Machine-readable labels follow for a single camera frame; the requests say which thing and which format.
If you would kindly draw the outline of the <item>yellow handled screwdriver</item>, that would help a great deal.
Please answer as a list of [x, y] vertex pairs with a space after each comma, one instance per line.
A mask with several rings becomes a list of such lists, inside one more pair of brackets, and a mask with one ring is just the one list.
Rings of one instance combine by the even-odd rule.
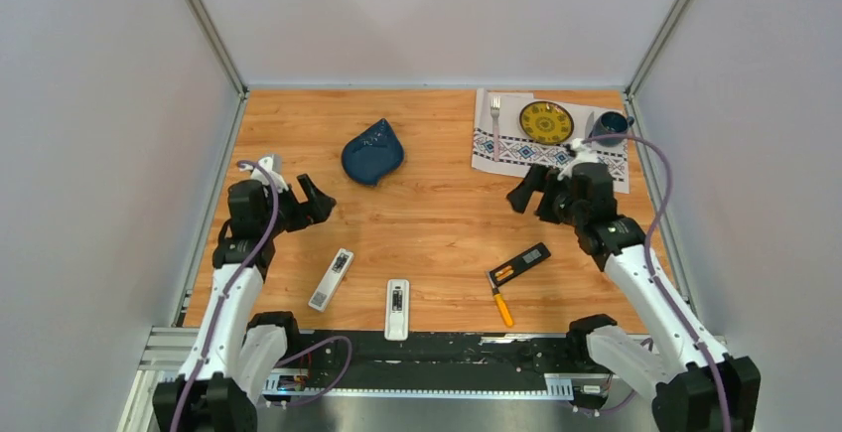
[[498, 289], [498, 286], [495, 283], [493, 275], [492, 275], [491, 272], [487, 273], [487, 279], [488, 279], [489, 284], [491, 286], [492, 298], [495, 302], [495, 305], [497, 307], [497, 310], [500, 314], [500, 317], [501, 317], [504, 325], [508, 328], [513, 327], [514, 326], [513, 317], [511, 315], [511, 313], [509, 312], [507, 304], [506, 304], [502, 294], [500, 293], [500, 291]]

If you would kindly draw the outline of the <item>white remote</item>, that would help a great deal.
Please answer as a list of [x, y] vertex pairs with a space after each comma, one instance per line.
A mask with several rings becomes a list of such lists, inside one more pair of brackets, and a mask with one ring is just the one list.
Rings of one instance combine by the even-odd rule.
[[314, 291], [308, 306], [318, 312], [324, 312], [340, 287], [351, 263], [354, 253], [340, 248]]
[[406, 279], [387, 282], [384, 337], [401, 342], [409, 336], [410, 283]]

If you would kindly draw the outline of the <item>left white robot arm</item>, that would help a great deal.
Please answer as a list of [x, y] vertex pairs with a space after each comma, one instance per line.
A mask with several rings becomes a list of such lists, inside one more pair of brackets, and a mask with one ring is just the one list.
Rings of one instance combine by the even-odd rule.
[[279, 176], [253, 174], [227, 191], [229, 218], [212, 255], [211, 297], [176, 378], [160, 382], [153, 410], [163, 431], [253, 431], [275, 363], [289, 367], [304, 343], [290, 312], [253, 314], [275, 254], [273, 240], [326, 221], [336, 204], [306, 174], [299, 201]]

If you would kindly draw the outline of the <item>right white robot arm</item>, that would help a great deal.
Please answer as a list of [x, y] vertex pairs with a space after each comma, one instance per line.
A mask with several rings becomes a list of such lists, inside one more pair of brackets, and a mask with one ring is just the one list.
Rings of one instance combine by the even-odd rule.
[[506, 198], [524, 213], [536, 192], [536, 216], [573, 227], [581, 250], [623, 291], [653, 344], [645, 349], [607, 315], [581, 318], [569, 327], [570, 365], [600, 365], [620, 376], [649, 402], [660, 431], [753, 430], [758, 367], [729, 353], [682, 300], [640, 225], [619, 213], [607, 167], [586, 162], [561, 172], [533, 165]]

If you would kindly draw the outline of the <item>patterned white placemat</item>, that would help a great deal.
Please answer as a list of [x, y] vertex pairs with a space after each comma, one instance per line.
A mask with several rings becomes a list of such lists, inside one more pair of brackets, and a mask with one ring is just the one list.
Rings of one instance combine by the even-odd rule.
[[[492, 158], [492, 126], [490, 115], [491, 97], [500, 97], [499, 117], [500, 161]], [[554, 101], [565, 107], [573, 116], [576, 127], [570, 139], [560, 145], [543, 145], [528, 138], [518, 124], [520, 110], [532, 101]], [[569, 156], [564, 147], [574, 138], [584, 138], [585, 124], [589, 114], [595, 111], [596, 118], [605, 111], [596, 106], [565, 103], [534, 97], [527, 92], [494, 92], [479, 89], [476, 96], [475, 122], [472, 148], [472, 167], [493, 174], [523, 177], [533, 164], [561, 169]]]

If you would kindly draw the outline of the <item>yellow patterned plate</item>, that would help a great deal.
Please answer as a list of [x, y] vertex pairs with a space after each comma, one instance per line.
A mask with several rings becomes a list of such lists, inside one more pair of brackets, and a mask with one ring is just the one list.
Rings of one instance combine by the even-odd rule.
[[575, 121], [572, 114], [554, 101], [532, 101], [518, 114], [518, 124], [531, 140], [543, 145], [560, 145], [572, 137]]

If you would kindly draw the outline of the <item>silver knife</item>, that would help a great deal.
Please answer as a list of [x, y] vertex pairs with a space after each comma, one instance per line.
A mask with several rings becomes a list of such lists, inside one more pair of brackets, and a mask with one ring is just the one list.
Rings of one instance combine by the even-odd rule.
[[587, 146], [588, 148], [591, 147], [591, 143], [588, 142], [588, 139], [590, 139], [592, 137], [595, 120], [596, 120], [596, 112], [592, 111], [587, 118], [587, 121], [586, 121], [586, 124], [585, 124], [585, 136], [583, 138], [583, 144], [585, 146]]

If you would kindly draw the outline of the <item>blue leaf-shaped dish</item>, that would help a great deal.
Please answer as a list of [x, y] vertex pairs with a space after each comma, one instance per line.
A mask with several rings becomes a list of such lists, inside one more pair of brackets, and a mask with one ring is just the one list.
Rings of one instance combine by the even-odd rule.
[[405, 159], [404, 148], [390, 123], [381, 118], [349, 141], [341, 155], [348, 177], [364, 186], [376, 187]]

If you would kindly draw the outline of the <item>dark blue mug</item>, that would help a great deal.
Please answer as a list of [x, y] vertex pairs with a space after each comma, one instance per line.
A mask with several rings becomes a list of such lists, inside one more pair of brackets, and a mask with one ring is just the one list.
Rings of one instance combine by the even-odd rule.
[[605, 111], [599, 115], [592, 126], [590, 137], [597, 138], [596, 143], [613, 148], [620, 145], [635, 123], [635, 118], [617, 111]]

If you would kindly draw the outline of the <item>silver fork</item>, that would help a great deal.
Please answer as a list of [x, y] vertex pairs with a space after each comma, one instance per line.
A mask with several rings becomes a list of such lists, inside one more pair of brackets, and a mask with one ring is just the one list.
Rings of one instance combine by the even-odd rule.
[[500, 117], [501, 102], [500, 97], [494, 94], [490, 100], [490, 115], [492, 126], [492, 158], [495, 162], [500, 161], [500, 132], [499, 132], [499, 117]]

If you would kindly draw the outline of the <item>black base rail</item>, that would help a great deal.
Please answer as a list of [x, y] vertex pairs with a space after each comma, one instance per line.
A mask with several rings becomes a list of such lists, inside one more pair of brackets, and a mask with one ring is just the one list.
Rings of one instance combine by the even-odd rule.
[[537, 392], [550, 377], [608, 379], [560, 335], [415, 332], [389, 341], [382, 332], [314, 330], [293, 340], [268, 383], [281, 391], [300, 376], [307, 391], [332, 384], [365, 391]]

